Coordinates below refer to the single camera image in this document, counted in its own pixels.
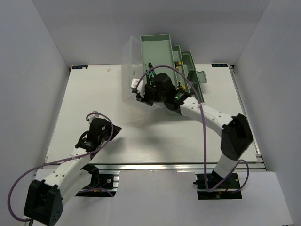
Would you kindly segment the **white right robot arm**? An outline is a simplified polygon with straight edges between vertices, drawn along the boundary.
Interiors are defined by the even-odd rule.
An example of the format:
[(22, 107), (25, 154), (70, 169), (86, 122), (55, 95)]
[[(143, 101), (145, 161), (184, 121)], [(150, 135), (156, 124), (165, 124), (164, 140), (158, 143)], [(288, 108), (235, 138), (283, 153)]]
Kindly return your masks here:
[(136, 99), (152, 106), (163, 103), (170, 111), (202, 123), (221, 137), (221, 157), (212, 170), (207, 184), (222, 188), (229, 183), (229, 174), (236, 167), (242, 154), (253, 142), (253, 135), (246, 117), (221, 113), (206, 104), (200, 104), (195, 96), (186, 92), (181, 84), (172, 84), (165, 73), (147, 77), (146, 83), (132, 79), (132, 92)]

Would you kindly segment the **green plastic toolbox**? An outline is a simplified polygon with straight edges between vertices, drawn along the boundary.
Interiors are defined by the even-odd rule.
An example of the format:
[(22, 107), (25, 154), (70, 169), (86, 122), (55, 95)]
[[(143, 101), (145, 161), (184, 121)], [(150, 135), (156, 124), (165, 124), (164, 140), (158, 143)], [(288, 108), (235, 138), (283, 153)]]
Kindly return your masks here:
[[(181, 61), (182, 66), (176, 70), (174, 62)], [(132, 93), (132, 80), (149, 70), (148, 63), (153, 66), (168, 65), (172, 69), (160, 67), (155, 73), (166, 73), (177, 87), (178, 81), (186, 86), (185, 91), (192, 96), (198, 94), (204, 102), (201, 84), (207, 83), (204, 71), (198, 71), (189, 51), (182, 51), (179, 45), (172, 45), (170, 34), (142, 35), (140, 38), (130, 36), (122, 49), (121, 87), (122, 101), (134, 105), (136, 94)]]

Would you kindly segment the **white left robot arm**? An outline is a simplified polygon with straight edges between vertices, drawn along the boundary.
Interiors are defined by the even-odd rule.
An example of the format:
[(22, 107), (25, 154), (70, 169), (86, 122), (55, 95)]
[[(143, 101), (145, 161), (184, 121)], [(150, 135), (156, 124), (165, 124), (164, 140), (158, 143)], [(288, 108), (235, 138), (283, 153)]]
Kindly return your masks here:
[(99, 185), (99, 170), (91, 163), (122, 130), (97, 111), (86, 117), (89, 129), (82, 133), (69, 158), (42, 180), (29, 185), (24, 215), (47, 226), (55, 225), (66, 203), (87, 187)]

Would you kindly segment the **small green black precision screwdriver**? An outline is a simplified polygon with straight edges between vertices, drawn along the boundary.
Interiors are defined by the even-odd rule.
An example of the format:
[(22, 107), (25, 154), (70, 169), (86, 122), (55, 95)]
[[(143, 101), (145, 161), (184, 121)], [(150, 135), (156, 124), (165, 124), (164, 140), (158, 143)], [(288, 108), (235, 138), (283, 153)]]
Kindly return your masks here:
[(151, 71), (149, 71), (146, 74), (146, 81), (147, 81), (147, 84), (152, 84), (152, 72)]

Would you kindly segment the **yellow black T-handle hex key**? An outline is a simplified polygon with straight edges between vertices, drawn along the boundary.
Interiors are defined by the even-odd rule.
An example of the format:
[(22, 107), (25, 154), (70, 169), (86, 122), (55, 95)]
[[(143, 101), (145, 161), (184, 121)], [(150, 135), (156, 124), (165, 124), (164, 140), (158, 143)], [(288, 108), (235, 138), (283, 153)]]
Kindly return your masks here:
[(183, 91), (183, 90), (185, 90), (185, 89), (186, 89), (186, 86), (183, 86), (183, 85), (181, 84), (181, 82), (178, 81), (178, 85), (177, 85), (176, 90), (177, 90), (177, 91)]

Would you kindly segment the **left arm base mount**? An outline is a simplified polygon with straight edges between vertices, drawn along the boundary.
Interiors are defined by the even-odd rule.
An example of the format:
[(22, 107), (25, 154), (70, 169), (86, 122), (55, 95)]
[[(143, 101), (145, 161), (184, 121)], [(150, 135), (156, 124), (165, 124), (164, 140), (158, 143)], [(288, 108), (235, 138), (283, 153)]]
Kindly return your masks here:
[(118, 184), (119, 172), (99, 169), (95, 165), (88, 164), (83, 168), (90, 176), (90, 184), (83, 187), (76, 196), (78, 197), (114, 197)]

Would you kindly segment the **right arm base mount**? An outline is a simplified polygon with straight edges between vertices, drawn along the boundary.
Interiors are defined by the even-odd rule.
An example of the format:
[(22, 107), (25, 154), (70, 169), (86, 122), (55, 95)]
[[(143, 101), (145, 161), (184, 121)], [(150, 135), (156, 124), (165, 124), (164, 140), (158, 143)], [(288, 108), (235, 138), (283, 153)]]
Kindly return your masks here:
[(208, 192), (205, 187), (205, 175), (196, 174), (196, 181), (193, 185), (197, 189), (198, 200), (240, 200), (242, 199), (240, 188), (240, 181), (237, 173), (232, 175), (222, 184), (220, 184), (212, 192)]

